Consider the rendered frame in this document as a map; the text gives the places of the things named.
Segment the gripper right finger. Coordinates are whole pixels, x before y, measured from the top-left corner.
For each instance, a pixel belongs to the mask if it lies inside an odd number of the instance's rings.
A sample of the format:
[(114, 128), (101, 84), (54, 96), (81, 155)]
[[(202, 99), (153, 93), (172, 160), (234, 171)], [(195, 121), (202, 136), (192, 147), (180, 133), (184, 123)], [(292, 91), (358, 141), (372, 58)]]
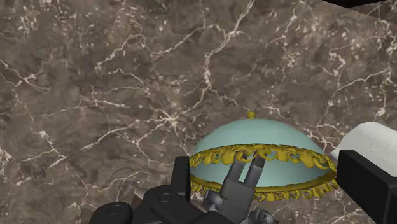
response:
[(397, 177), (354, 150), (342, 150), (336, 181), (376, 224), (397, 224)]

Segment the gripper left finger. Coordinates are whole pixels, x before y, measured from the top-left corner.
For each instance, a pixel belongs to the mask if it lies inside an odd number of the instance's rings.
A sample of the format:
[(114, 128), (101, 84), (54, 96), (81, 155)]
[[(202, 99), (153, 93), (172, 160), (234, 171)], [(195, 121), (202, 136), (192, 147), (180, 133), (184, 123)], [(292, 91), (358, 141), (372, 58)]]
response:
[(136, 208), (125, 202), (102, 205), (89, 224), (233, 224), (221, 214), (202, 212), (190, 203), (190, 161), (176, 157), (171, 183), (146, 191)]

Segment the white paper towel roll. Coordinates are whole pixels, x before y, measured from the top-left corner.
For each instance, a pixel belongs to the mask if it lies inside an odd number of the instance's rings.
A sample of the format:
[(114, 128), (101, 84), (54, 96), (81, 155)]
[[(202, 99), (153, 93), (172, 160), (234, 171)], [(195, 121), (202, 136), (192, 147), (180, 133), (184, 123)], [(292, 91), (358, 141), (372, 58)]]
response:
[(330, 155), (338, 160), (342, 150), (354, 150), (397, 177), (397, 130), (377, 122), (361, 123), (342, 138)]

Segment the teal dome lamp gold trim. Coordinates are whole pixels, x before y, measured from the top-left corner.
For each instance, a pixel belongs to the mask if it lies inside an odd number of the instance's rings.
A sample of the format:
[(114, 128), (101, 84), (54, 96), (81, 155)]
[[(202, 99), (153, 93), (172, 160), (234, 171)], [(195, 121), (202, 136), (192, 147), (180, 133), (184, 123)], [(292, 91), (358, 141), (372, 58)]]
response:
[(314, 141), (252, 111), (200, 140), (190, 167), (202, 206), (233, 224), (278, 224), (268, 211), (251, 211), (254, 200), (320, 198), (338, 188), (336, 165)]

